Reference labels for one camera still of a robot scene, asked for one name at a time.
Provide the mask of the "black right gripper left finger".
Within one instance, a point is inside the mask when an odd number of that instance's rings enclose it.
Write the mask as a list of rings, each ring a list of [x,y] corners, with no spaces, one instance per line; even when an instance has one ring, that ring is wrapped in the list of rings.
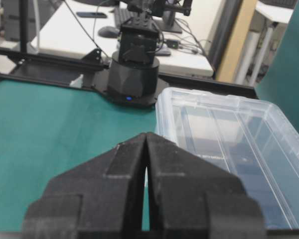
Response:
[[[51,178],[23,219],[24,239],[121,239],[142,226],[145,134]]]

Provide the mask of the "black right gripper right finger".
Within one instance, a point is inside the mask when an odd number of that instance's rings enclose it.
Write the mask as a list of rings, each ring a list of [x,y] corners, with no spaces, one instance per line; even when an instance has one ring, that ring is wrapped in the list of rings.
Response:
[[[147,134],[149,225],[164,239],[263,239],[259,204],[235,175]]]

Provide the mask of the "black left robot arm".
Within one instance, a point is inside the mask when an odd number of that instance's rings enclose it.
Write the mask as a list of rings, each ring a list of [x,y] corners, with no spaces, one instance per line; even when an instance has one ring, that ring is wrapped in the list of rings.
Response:
[[[121,24],[120,47],[112,55],[105,93],[118,103],[152,106],[159,70],[155,55],[164,44],[153,17],[162,17],[166,11],[189,16],[192,2],[178,5],[166,0],[128,0],[126,4],[137,15]]]

